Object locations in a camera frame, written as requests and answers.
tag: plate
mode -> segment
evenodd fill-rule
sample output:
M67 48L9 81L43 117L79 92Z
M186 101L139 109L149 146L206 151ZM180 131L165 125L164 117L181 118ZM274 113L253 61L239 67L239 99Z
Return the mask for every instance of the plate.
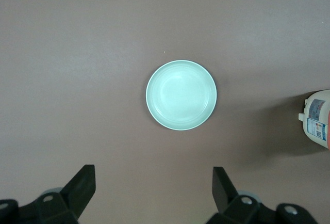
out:
M151 115L172 130L190 130L205 122L217 101L217 88L210 73L189 60L161 66L146 88Z

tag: table surface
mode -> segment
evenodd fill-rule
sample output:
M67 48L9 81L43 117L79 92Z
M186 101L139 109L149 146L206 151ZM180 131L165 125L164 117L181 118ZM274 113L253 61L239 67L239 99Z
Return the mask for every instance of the table surface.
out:
M330 154L298 120L329 89L330 0L0 0L0 199L32 202L96 166L80 223L203 224L212 168L274 209L328 223ZM217 85L210 118L158 124L161 65L192 60Z

